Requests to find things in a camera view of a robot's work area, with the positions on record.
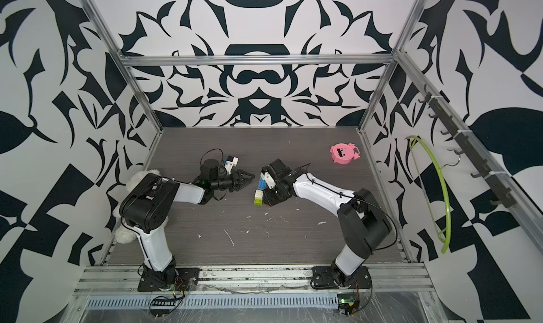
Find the light blue lego brick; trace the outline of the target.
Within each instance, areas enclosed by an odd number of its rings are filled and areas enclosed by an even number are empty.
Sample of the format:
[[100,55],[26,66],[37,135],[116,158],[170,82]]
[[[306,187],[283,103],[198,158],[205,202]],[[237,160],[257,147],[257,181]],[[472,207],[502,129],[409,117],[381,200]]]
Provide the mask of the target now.
[[258,190],[266,190],[267,188],[267,183],[265,180],[263,180],[263,178],[260,178],[259,180],[259,184],[258,184]]

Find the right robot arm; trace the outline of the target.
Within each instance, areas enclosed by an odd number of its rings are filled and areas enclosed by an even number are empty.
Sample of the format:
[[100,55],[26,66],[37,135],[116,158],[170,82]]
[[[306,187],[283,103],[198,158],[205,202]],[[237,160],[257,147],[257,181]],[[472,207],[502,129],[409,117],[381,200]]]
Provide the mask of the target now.
[[335,215],[344,238],[344,247],[330,266],[314,267],[311,286],[316,290],[368,287],[369,274],[363,263],[395,232],[393,220],[378,205],[369,190],[344,190],[324,182],[307,168],[291,169],[280,159],[261,170],[265,181],[263,201],[268,206],[292,197],[312,203]]

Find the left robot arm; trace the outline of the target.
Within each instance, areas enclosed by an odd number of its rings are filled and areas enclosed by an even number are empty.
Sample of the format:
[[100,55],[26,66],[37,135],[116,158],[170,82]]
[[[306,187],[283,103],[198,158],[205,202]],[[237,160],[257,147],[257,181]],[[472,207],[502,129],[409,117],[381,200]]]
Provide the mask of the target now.
[[247,187],[254,174],[234,170],[229,175],[200,175],[184,183],[145,172],[120,205],[121,226],[134,233],[144,255],[143,279],[170,285],[178,277],[175,258],[165,236],[165,225],[175,202],[205,205],[216,191],[235,192]]

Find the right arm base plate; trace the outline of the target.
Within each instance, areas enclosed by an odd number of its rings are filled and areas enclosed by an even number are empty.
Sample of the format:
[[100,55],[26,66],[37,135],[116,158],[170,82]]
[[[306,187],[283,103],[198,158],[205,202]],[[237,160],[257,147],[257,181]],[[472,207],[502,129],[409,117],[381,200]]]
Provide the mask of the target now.
[[335,265],[314,266],[310,285],[315,290],[331,289],[370,289],[373,287],[372,278],[366,266],[360,266],[352,275],[346,276]]

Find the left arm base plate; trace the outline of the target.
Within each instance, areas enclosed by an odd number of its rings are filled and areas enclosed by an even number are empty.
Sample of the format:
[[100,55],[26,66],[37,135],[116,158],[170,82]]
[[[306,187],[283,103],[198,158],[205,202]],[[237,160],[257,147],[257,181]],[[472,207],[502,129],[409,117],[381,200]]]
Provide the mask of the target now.
[[138,271],[140,280],[138,292],[184,291],[199,282],[199,268],[169,267],[163,272],[155,272],[147,266]]

